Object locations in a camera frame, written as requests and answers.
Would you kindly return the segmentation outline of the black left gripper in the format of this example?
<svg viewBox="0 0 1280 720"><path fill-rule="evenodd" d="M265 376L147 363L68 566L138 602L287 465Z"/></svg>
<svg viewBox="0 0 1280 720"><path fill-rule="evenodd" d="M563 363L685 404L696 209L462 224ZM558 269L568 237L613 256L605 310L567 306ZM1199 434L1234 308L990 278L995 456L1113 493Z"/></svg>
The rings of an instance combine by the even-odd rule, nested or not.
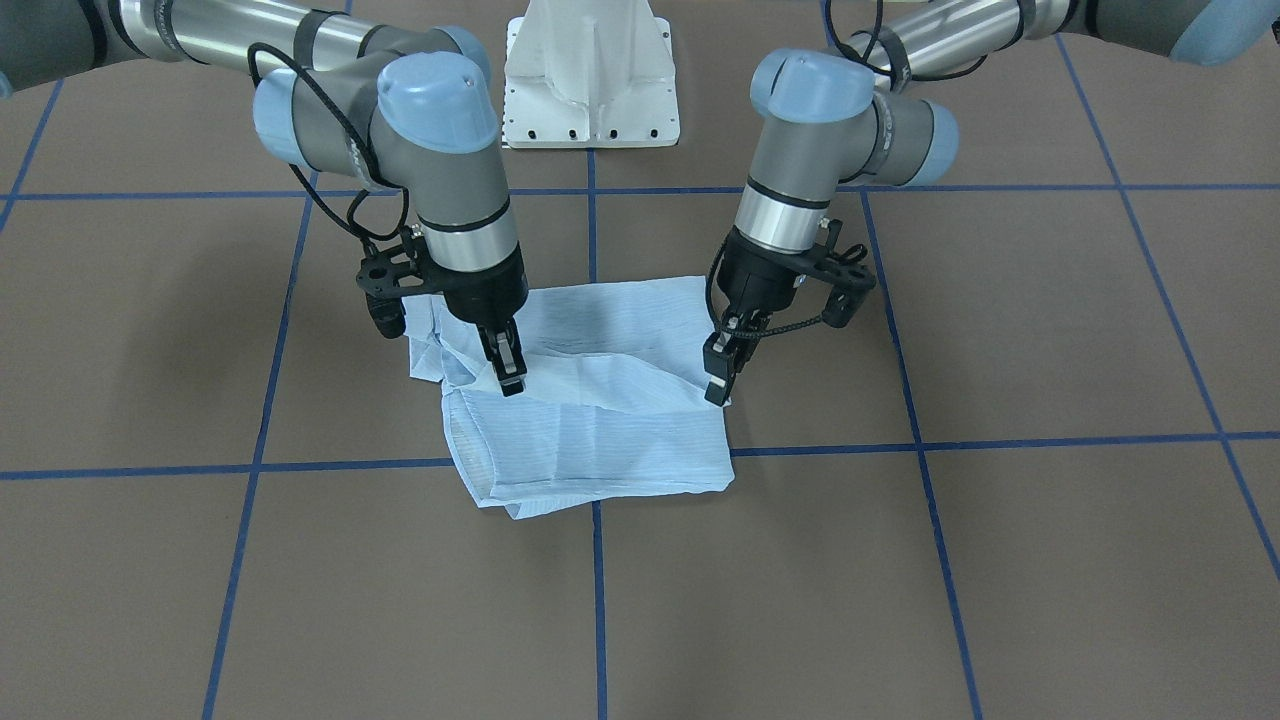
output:
<svg viewBox="0 0 1280 720"><path fill-rule="evenodd" d="M778 252L731 229L716 256L716 288L727 305L716 314L716 328L703 345L709 375L705 400L730 402L735 382L760 343L768 316L790 306L797 278L810 275L801 254Z"/></svg>

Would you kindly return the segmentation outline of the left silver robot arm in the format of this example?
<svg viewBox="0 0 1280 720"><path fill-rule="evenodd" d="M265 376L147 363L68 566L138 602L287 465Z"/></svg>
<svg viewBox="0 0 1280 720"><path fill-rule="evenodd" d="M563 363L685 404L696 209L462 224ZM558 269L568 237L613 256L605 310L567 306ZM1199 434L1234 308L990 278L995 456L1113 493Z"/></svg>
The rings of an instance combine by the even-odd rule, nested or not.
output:
<svg viewBox="0 0 1280 720"><path fill-rule="evenodd" d="M874 288L865 249L836 250L841 224L829 205L842 184L933 184L952 165L957 122L909 97L910 86L959 79L996 53L1059 33L1216 67L1276 23L1275 1L929 1L824 50L768 54L749 91L762 136L707 278L707 297L724 299L703 346L707 401L730 401L800 281L829 287L818 322L835 328Z"/></svg>

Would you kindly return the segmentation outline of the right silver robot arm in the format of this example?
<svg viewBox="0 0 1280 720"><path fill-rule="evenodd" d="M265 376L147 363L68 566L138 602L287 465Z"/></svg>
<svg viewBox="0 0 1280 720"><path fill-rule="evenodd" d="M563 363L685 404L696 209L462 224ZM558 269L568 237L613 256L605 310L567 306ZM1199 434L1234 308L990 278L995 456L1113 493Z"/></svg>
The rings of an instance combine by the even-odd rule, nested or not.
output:
<svg viewBox="0 0 1280 720"><path fill-rule="evenodd" d="M477 331L499 391L524 389L516 314L529 284L484 46L466 29L372 24L289 1L5 1L3 96L123 61L246 73L268 152L402 197L393 231L333 220L364 246L357 282L387 338L403 299L438 293Z"/></svg>

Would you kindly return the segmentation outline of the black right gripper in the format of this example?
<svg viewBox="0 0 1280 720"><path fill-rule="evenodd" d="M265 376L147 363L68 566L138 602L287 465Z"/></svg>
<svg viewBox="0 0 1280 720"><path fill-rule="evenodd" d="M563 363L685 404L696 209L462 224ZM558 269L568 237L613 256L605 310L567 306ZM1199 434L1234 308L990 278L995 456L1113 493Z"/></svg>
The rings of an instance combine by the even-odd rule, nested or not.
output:
<svg viewBox="0 0 1280 720"><path fill-rule="evenodd" d="M527 366L515 316L529 299L524 255L518 245L494 266L458 272L430 259L430 281L451 314L481 327L480 341L504 397L525 389Z"/></svg>

